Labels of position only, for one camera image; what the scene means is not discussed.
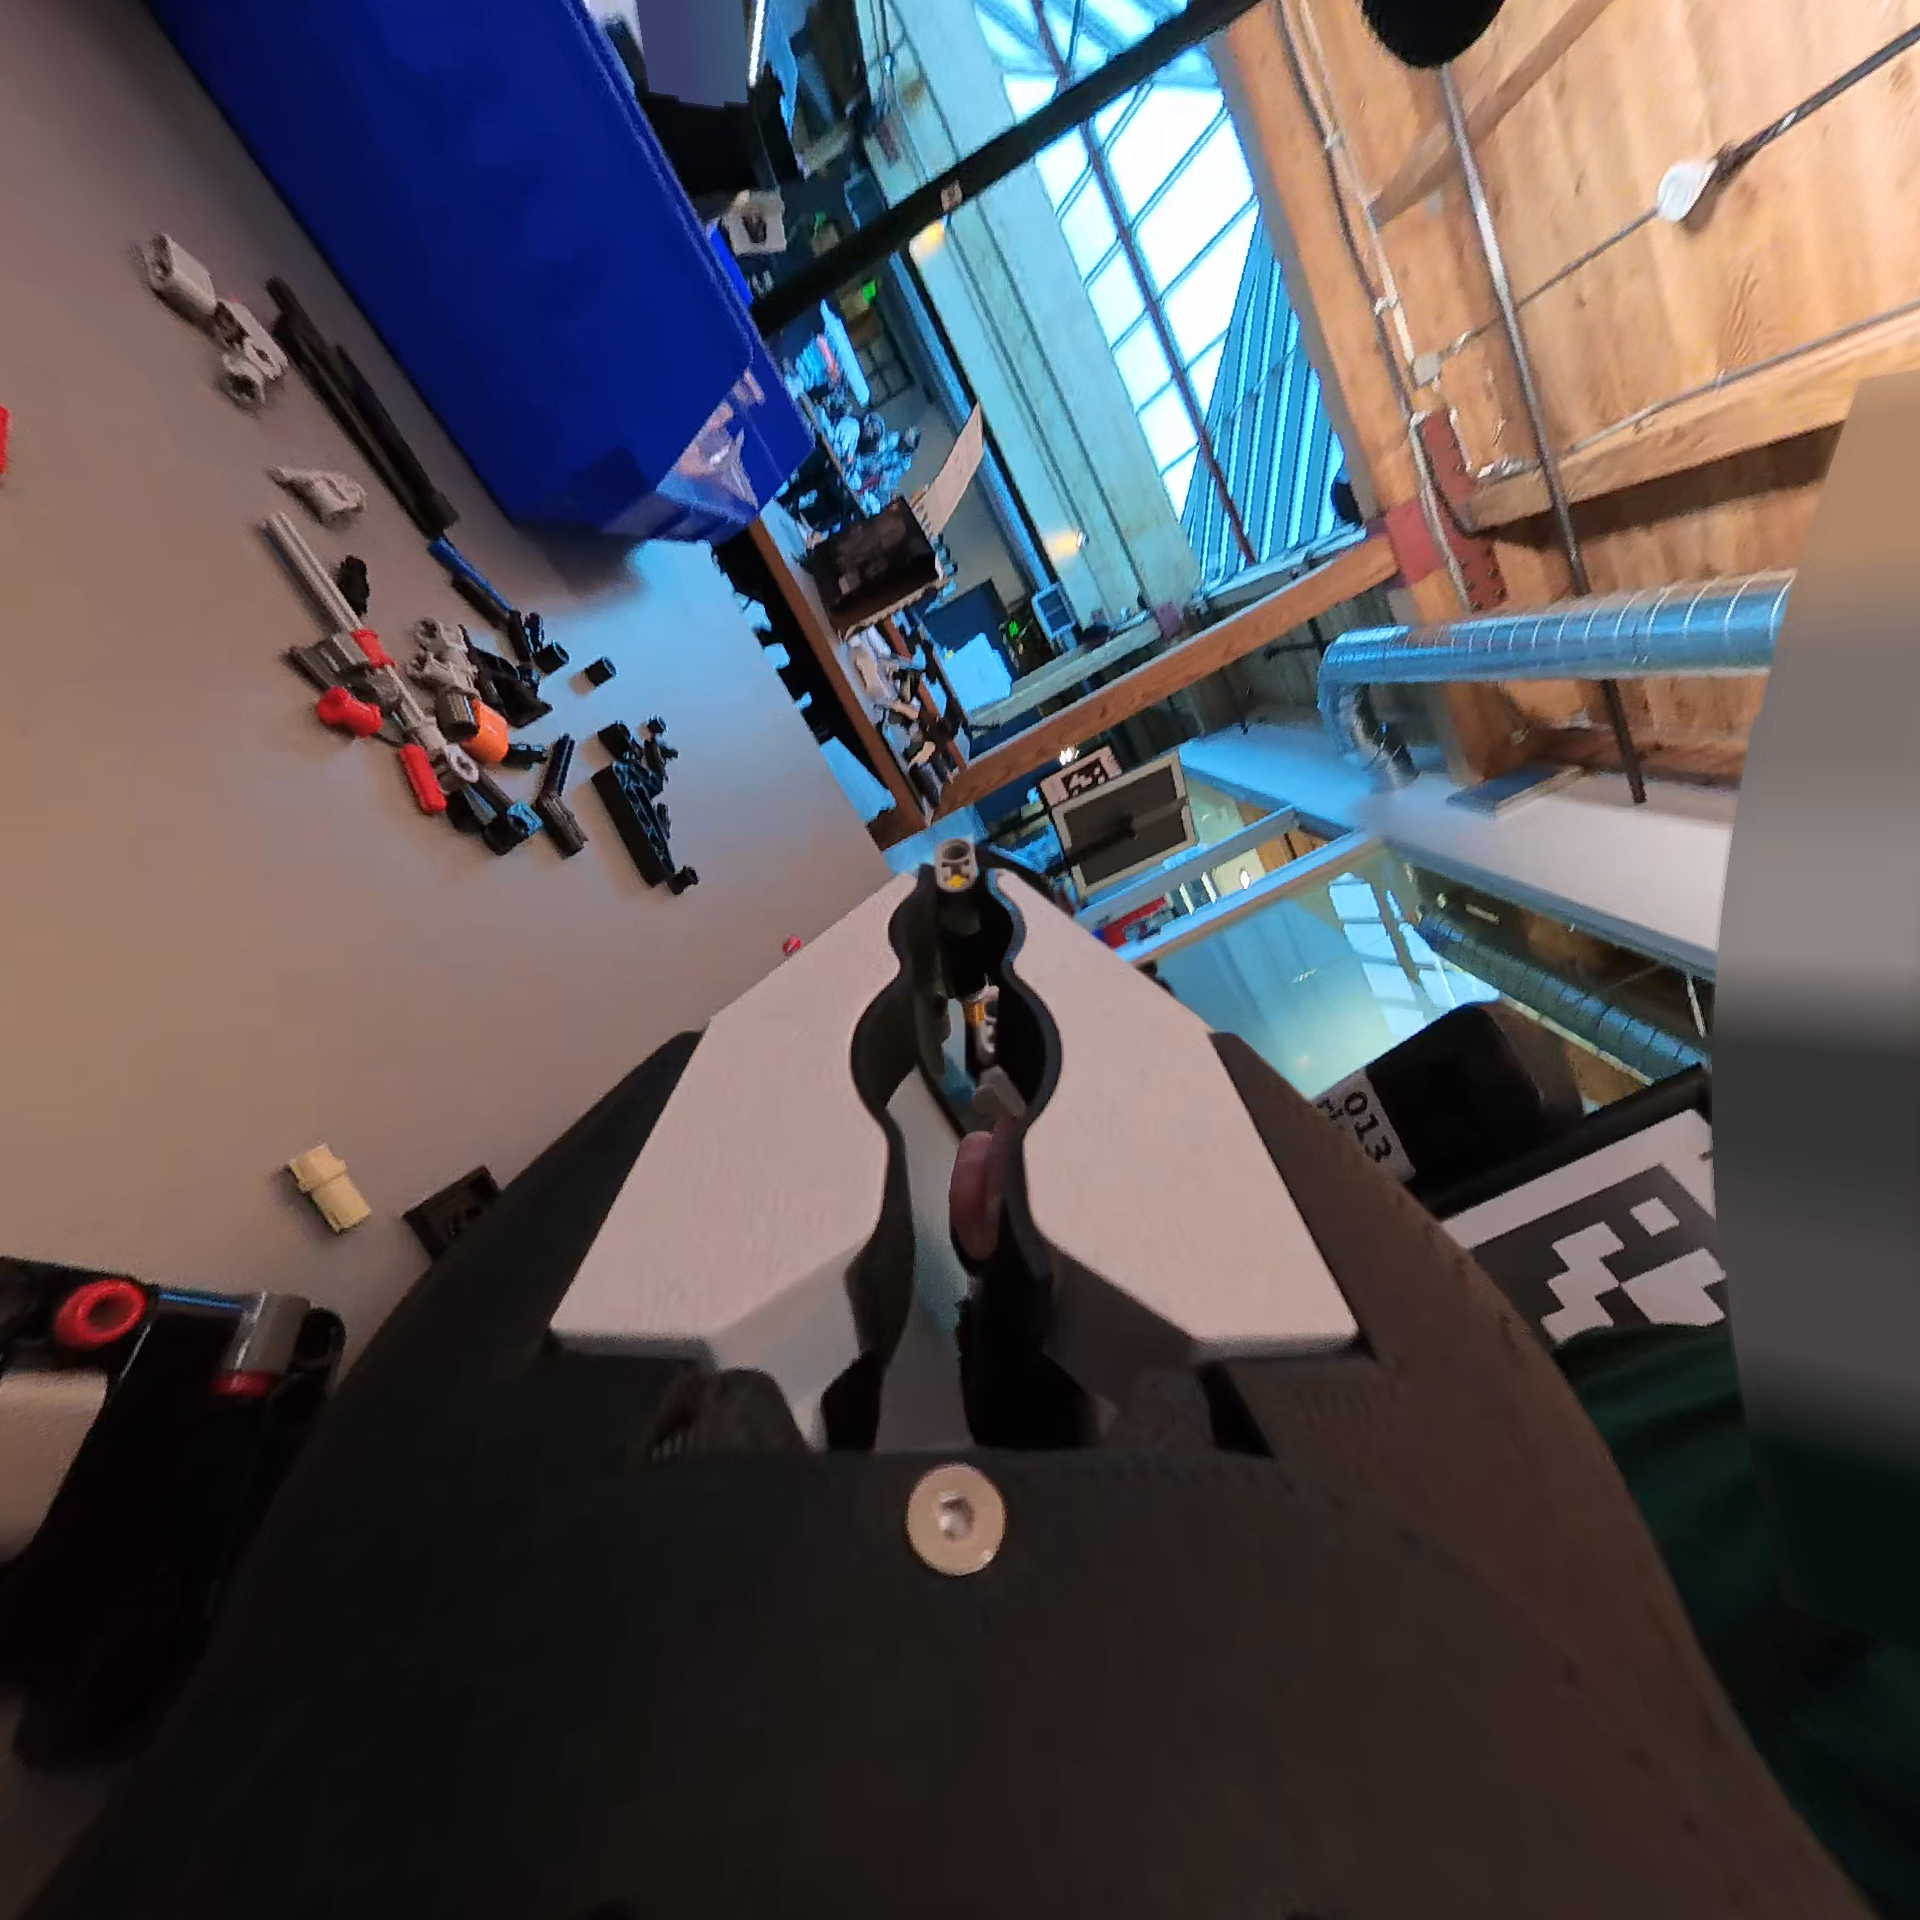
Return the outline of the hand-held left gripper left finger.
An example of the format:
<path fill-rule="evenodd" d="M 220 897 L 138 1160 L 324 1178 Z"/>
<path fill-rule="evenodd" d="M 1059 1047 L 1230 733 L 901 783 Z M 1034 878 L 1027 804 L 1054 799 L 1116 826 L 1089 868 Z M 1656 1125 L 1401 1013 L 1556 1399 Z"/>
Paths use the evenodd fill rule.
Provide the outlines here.
<path fill-rule="evenodd" d="M 879 1447 L 918 1299 L 933 1085 L 893 878 L 695 1037 L 550 1320 L 594 1357 L 767 1374 L 816 1447 Z"/>

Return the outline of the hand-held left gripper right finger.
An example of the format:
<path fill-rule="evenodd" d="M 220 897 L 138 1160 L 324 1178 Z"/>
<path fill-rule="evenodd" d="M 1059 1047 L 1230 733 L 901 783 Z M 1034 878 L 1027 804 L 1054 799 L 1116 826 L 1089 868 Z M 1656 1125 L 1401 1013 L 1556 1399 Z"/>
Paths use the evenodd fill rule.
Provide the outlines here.
<path fill-rule="evenodd" d="M 1258 1434 L 1238 1368 L 1352 1357 L 1360 1320 L 1218 1035 L 1007 868 L 981 985 L 981 1429 Z"/>

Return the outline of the yellow axle lego assembly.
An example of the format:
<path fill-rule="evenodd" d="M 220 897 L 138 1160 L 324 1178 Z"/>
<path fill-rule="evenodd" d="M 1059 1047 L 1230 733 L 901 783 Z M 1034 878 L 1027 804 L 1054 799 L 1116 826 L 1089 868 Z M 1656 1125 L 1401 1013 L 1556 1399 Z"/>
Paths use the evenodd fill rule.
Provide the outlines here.
<path fill-rule="evenodd" d="M 970 1132 L 1027 1118 L 1027 1094 L 999 1060 L 999 988 L 1007 917 L 985 888 L 981 852 L 964 836 L 933 848 L 933 1037 L 941 1098 Z"/>

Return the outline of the black triangular lego beam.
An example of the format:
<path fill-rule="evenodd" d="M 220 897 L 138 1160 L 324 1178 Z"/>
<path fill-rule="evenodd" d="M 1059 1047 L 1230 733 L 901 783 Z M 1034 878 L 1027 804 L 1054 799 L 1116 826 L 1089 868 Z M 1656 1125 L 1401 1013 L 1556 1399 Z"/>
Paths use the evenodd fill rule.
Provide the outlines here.
<path fill-rule="evenodd" d="M 700 871 L 672 856 L 670 817 L 662 810 L 662 774 L 655 764 L 644 758 L 615 758 L 593 774 L 593 788 L 627 848 L 627 858 L 651 888 L 682 896 L 700 885 Z"/>

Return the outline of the black grey lego assembly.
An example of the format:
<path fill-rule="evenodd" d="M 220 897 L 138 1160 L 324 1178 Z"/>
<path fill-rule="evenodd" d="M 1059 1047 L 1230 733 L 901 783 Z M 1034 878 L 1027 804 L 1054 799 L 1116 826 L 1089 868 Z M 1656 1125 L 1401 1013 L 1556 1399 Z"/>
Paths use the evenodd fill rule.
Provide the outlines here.
<path fill-rule="evenodd" d="M 5 1700 L 31 1773 L 129 1757 L 203 1654 L 348 1328 L 5 1258 Z"/>

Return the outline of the pile of lego pieces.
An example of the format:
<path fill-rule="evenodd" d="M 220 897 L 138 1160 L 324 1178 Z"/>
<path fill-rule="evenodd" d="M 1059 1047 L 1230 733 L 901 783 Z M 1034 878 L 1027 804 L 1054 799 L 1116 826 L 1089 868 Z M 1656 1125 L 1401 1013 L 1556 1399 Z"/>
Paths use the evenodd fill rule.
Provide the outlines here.
<path fill-rule="evenodd" d="M 387 745 L 417 810 L 488 852 L 550 845 L 562 858 L 582 856 L 588 829 L 573 799 L 582 742 L 573 733 L 532 739 L 552 715 L 550 682 L 576 664 L 540 612 L 512 603 L 452 543 L 459 514 L 369 377 L 324 337 L 281 279 L 268 280 L 274 312 L 262 319 L 224 293 L 170 231 L 138 245 L 138 269 L 147 290 L 207 340 L 217 384 L 231 404 L 262 414 L 287 379 L 300 379 L 362 465 L 268 470 L 299 502 L 299 514 L 270 514 L 262 538 L 317 618 L 317 637 L 285 653 L 313 686 L 317 722 Z M 369 502 L 362 476 L 401 509 L 447 587 L 478 615 L 479 635 L 467 619 L 417 618 L 397 643 L 379 637 L 365 558 L 343 553 L 330 563 L 304 529 L 353 533 Z"/>

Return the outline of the tan lego pin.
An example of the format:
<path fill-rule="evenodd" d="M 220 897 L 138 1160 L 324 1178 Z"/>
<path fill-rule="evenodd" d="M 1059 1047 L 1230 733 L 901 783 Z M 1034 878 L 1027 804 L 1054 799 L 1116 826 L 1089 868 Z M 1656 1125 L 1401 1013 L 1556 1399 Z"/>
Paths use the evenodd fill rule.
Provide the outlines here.
<path fill-rule="evenodd" d="M 330 1234 L 349 1234 L 374 1218 L 374 1209 L 349 1177 L 349 1166 L 317 1142 L 287 1160 L 287 1177 L 300 1200 L 313 1204 Z"/>

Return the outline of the white black sign board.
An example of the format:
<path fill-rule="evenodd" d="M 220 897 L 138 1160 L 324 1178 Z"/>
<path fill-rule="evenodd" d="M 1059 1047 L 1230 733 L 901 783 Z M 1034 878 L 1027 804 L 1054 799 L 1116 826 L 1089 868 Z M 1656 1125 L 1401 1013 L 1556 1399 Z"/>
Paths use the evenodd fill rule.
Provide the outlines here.
<path fill-rule="evenodd" d="M 1448 1231 L 1549 1349 L 1592 1331 L 1728 1324 L 1716 1129 L 1697 1110 L 1492 1194 Z"/>

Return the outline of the white framed display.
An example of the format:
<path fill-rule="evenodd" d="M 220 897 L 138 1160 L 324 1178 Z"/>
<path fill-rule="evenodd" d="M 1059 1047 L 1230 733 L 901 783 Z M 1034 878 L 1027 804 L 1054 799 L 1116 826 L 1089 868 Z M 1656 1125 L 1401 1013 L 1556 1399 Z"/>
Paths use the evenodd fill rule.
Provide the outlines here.
<path fill-rule="evenodd" d="M 1178 754 L 1125 771 L 1050 817 L 1059 840 L 1052 864 L 1083 905 L 1202 845 Z"/>

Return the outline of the person's torso green shirt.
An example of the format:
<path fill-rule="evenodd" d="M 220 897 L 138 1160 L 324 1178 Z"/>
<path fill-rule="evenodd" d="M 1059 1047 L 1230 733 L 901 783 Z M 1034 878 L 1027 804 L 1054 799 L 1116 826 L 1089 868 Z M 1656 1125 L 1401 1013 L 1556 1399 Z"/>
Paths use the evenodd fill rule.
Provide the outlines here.
<path fill-rule="evenodd" d="M 1917 1649 L 1791 1605 L 1726 1327 L 1556 1353 L 1755 1746 L 1881 1917 L 1917 1917 Z"/>

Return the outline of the brown wooden desk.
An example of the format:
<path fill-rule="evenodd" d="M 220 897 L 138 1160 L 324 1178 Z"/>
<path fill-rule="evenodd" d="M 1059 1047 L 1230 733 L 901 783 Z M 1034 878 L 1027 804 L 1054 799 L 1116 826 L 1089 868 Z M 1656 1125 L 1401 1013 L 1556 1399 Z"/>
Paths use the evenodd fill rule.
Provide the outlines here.
<path fill-rule="evenodd" d="M 909 844 L 933 823 L 946 779 L 968 771 L 968 715 L 944 665 L 909 639 L 895 612 L 839 629 L 803 564 L 803 529 L 781 506 L 766 509 L 744 543 L 767 575 L 767 612 L 802 637 L 853 754 L 889 794 L 870 836 L 882 852 Z"/>

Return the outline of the cardboard box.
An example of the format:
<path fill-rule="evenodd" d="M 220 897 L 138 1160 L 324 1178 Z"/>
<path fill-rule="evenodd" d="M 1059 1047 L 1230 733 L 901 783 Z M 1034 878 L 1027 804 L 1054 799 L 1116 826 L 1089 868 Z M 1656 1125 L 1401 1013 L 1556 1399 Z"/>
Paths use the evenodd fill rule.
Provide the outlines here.
<path fill-rule="evenodd" d="M 877 627 L 946 577 L 938 538 L 906 497 L 815 543 L 803 570 L 839 635 Z"/>

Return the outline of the black metal stand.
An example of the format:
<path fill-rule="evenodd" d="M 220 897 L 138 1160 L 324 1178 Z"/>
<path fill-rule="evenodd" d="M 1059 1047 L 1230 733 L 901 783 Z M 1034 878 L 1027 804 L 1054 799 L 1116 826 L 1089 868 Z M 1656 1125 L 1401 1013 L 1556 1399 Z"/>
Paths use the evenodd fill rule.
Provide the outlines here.
<path fill-rule="evenodd" d="M 886 205 L 873 222 L 853 229 L 849 240 L 816 256 L 803 271 L 781 280 L 750 305 L 756 331 L 767 340 L 787 324 L 803 318 L 819 300 L 831 300 L 849 280 L 866 279 L 895 253 L 909 249 L 938 219 L 953 217 L 960 205 L 981 199 L 999 181 L 1021 171 L 1054 139 L 1080 130 L 1096 110 L 1116 99 L 1157 77 L 1168 61 L 1198 50 L 1205 40 L 1224 32 L 1235 20 L 1251 12 L 1253 4 L 1190 4 L 1184 12 L 1165 17 L 1144 40 L 1108 59 L 1096 71 L 1054 91 L 1044 107 L 999 130 L 992 139 L 960 158 L 953 168 L 909 194 L 901 201 Z"/>

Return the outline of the black round pendant lamp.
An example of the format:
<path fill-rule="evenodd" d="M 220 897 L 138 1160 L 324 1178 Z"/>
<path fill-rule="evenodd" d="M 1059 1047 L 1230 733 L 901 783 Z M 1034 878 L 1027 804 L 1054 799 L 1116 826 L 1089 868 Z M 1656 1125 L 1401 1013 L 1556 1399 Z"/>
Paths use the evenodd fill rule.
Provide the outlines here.
<path fill-rule="evenodd" d="M 1469 52 L 1502 12 L 1502 0 L 1361 0 L 1378 46 L 1408 68 L 1437 71 Z"/>

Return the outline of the silver ventilation duct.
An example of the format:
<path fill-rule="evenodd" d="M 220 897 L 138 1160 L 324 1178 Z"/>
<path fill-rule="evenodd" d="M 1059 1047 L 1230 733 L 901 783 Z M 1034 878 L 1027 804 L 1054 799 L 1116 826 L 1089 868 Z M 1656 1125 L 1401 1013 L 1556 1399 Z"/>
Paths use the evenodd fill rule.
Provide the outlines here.
<path fill-rule="evenodd" d="M 1771 669 L 1796 570 L 1588 593 L 1546 612 L 1361 627 L 1328 643 L 1316 713 L 1342 758 L 1411 783 L 1406 736 L 1375 710 L 1381 686 L 1752 680 Z"/>

